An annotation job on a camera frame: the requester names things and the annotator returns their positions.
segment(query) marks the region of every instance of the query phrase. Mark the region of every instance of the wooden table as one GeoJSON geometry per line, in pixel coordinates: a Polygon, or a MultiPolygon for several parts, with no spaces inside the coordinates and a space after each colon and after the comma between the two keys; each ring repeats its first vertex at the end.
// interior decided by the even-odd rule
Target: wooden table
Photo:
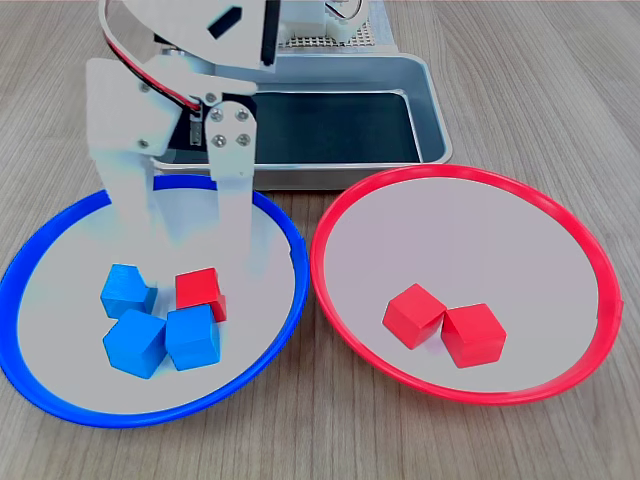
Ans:
{"type": "MultiPolygon", "coordinates": [[[[551,195],[611,256],[626,309],[606,363],[543,403],[462,406],[374,371],[312,294],[253,383],[168,425],[68,424],[2,377],[0,478],[640,478],[640,4],[394,1],[388,11],[400,49],[430,65],[452,162],[551,195]]],[[[124,16],[114,22],[123,42],[143,38],[124,16]]],[[[3,270],[38,227],[100,188],[84,65],[109,55],[92,2],[0,3],[3,270]]],[[[310,240],[334,196],[273,198],[310,240]]]]}

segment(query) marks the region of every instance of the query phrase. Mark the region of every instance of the robotic arm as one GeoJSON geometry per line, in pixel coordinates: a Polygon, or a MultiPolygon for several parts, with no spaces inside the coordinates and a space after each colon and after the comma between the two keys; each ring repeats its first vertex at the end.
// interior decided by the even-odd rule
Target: robotic arm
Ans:
{"type": "Polygon", "coordinates": [[[87,139],[112,205],[154,271],[150,246],[169,237],[153,201],[154,157],[163,155],[185,112],[192,145],[206,145],[218,185],[223,230],[244,249],[250,241],[257,125],[256,84],[217,77],[216,65],[276,68],[278,43],[295,36],[350,38],[366,21],[367,0],[124,0],[131,13],[171,46],[171,55],[141,63],[108,24],[109,0],[99,0],[105,39],[117,60],[87,63],[87,139]],[[348,5],[355,8],[348,10],[348,5]]]}

